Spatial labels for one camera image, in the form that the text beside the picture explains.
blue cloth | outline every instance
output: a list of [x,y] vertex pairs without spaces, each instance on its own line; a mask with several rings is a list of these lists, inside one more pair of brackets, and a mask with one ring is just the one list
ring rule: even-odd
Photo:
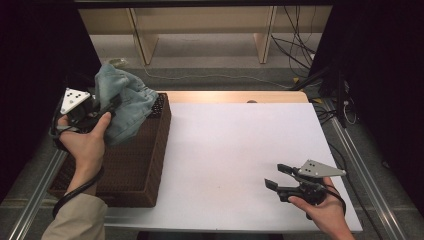
[[158,94],[147,88],[139,77],[115,69],[110,64],[100,68],[95,80],[95,105],[100,104],[100,108],[104,108],[117,94],[122,101],[105,132],[106,145],[117,145],[137,135]]

metal frame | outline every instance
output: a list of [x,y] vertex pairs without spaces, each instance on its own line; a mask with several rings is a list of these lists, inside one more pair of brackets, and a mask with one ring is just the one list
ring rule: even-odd
[[37,215],[38,209],[46,196],[47,188],[50,186],[53,176],[57,174],[67,155],[67,152],[56,150],[40,180],[40,183],[35,189],[34,194],[29,199],[28,204],[22,210],[21,216],[16,221],[15,226],[9,235],[9,240],[20,240],[25,238],[29,228],[31,227],[32,221]]
[[[330,99],[326,99],[324,103],[328,109],[335,109]],[[343,128],[337,119],[333,118],[331,121],[390,239],[407,239],[396,216],[365,165],[364,159],[353,143],[348,130]]]

cloth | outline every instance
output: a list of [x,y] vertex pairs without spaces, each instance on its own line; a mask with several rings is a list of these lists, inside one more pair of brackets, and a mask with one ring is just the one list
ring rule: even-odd
[[105,132],[106,145],[117,145],[137,135],[158,94],[146,87],[139,77],[115,69],[110,64],[100,68],[95,80],[96,106],[100,104],[100,108],[104,108],[117,94],[121,96],[122,101]]
[[106,210],[107,205],[100,198],[79,194],[59,210],[42,240],[105,239]]

beige sleeve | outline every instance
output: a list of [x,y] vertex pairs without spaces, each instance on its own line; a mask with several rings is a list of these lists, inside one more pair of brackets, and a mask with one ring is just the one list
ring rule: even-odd
[[59,210],[42,239],[105,239],[106,210],[107,205],[100,198],[79,194]]

hand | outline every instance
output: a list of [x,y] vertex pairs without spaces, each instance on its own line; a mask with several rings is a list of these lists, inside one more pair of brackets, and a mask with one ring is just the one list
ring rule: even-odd
[[[105,152],[103,136],[110,121],[111,114],[107,112],[99,119],[99,122],[90,133],[80,134],[72,131],[64,131],[60,135],[60,141],[72,156],[74,156],[76,161],[75,174],[67,192],[88,182],[99,172],[103,164],[103,154]],[[58,120],[58,125],[68,126],[68,117],[66,115],[61,117]],[[86,191],[86,193],[94,195],[95,186]]]
[[[329,177],[324,178],[324,184],[334,187]],[[335,189],[331,187],[327,189],[339,195]],[[312,218],[315,225],[322,232],[328,234],[331,239],[354,239],[344,218],[342,204],[334,196],[327,194],[325,200],[317,206],[313,206],[302,198],[295,196],[289,197],[289,201],[305,211]]]

